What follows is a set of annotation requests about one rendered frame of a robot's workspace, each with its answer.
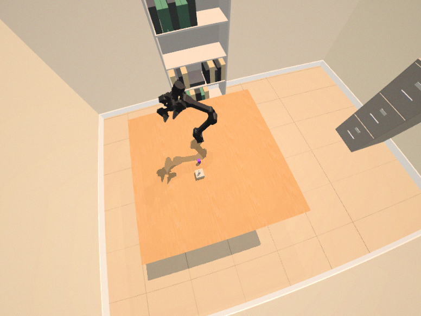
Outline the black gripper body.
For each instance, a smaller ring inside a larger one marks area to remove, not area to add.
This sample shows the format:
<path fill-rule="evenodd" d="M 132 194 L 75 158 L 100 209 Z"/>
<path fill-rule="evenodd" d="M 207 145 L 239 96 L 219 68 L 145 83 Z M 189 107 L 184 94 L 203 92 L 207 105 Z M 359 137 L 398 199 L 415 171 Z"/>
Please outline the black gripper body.
<path fill-rule="evenodd" d="M 178 105 L 179 106 L 179 108 L 183 111 L 183 110 L 185 110 L 186 109 L 186 104 L 183 102 L 183 100 L 178 100 L 176 97 L 174 97 L 174 96 L 171 96 L 172 97 L 172 99 L 173 99 L 173 103 L 171 103 L 171 102 L 168 102 L 165 106 L 167 107 L 167 108 L 159 108 L 159 109 L 157 109 L 157 113 L 160 115 L 160 116 L 162 116 L 163 117 L 163 115 L 160 113 L 160 111 L 161 110 L 163 110 L 164 112 L 166 112 L 167 114 L 168 114 L 168 112 L 170 111 L 170 112 L 173 112 L 174 111 L 174 109 L 173 109 L 173 105 Z"/>

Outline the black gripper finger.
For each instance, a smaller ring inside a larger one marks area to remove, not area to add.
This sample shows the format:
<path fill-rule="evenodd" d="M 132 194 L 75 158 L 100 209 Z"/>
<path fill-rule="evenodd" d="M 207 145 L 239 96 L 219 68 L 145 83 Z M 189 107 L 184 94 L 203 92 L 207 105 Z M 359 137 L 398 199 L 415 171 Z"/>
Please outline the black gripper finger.
<path fill-rule="evenodd" d="M 182 112 L 182 110 L 179 108 L 178 105 L 173 105 L 173 109 L 173 119 L 175 119 Z"/>
<path fill-rule="evenodd" d="M 168 118 L 169 118 L 169 115 L 166 112 L 164 112 L 163 110 L 161 110 L 160 113 L 163 115 L 163 120 L 166 123 Z"/>

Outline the cream square block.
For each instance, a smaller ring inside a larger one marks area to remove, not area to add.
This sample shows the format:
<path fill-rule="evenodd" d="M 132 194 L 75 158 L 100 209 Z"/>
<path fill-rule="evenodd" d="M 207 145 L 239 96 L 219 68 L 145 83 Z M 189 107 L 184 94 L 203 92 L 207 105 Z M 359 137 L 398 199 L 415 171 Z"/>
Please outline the cream square block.
<path fill-rule="evenodd" d="M 200 171 L 200 174 L 198 173 L 198 170 Z M 203 173 L 203 169 L 201 168 L 201 169 L 198 169 L 198 170 L 195 170 L 196 178 L 199 179 L 199 178 L 205 177 L 205 175 Z"/>

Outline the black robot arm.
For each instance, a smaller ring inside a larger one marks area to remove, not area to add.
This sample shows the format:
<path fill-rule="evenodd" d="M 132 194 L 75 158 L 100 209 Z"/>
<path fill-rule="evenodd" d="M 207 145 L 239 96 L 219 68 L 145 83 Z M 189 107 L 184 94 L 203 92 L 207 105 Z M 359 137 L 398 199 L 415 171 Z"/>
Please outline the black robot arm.
<path fill-rule="evenodd" d="M 173 99 L 171 96 L 174 96 L 177 99 L 180 96 L 180 99 L 183 100 L 183 102 L 186 104 L 186 108 L 193 108 L 199 111 L 206 112 L 208 114 L 207 120 L 203 122 L 198 128 L 195 127 L 193 129 L 193 137 L 196 139 L 197 143 L 201 143 L 204 142 L 202 132 L 205 129 L 207 129 L 210 125 L 214 125 L 215 123 L 217 123 L 218 114 L 215 112 L 212 106 L 208 106 L 195 101 L 191 96 L 186 94 L 185 90 L 186 87 L 184 86 L 184 84 L 181 81 L 176 80 L 173 84 L 170 93 L 167 92 L 166 94 L 159 96 L 158 101 L 159 103 L 162 103 L 165 106 L 168 102 L 173 103 Z"/>

